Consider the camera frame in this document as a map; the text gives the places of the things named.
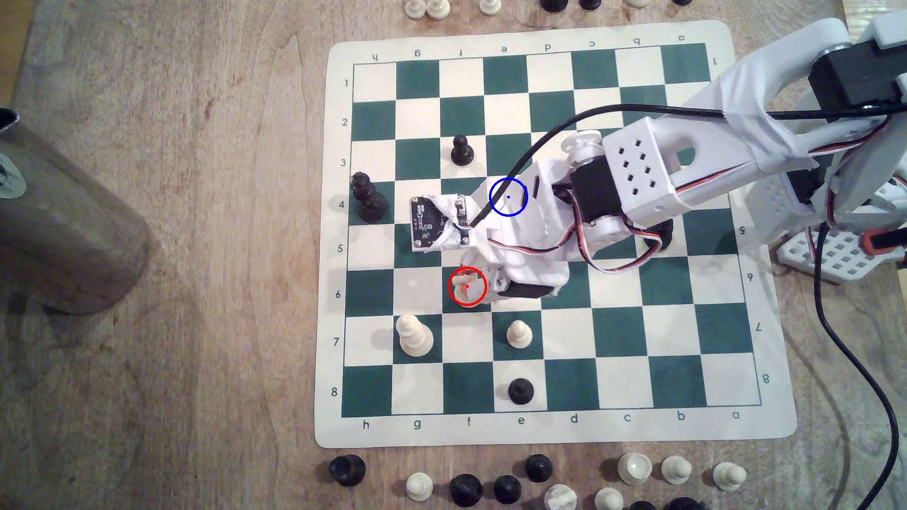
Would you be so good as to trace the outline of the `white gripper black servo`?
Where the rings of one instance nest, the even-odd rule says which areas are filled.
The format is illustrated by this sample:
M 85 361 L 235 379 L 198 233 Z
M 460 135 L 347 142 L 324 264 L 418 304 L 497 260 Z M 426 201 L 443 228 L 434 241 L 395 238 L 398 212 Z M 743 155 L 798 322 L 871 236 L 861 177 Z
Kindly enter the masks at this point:
M 487 177 L 471 193 L 480 212 L 507 186 L 494 210 L 478 224 L 480 238 L 471 251 L 474 279 L 457 286 L 457 299 L 554 296 L 567 283 L 569 261 L 579 256 L 573 208 L 558 199 L 552 187 L 569 171 L 565 161 L 541 159 L 513 180 Z

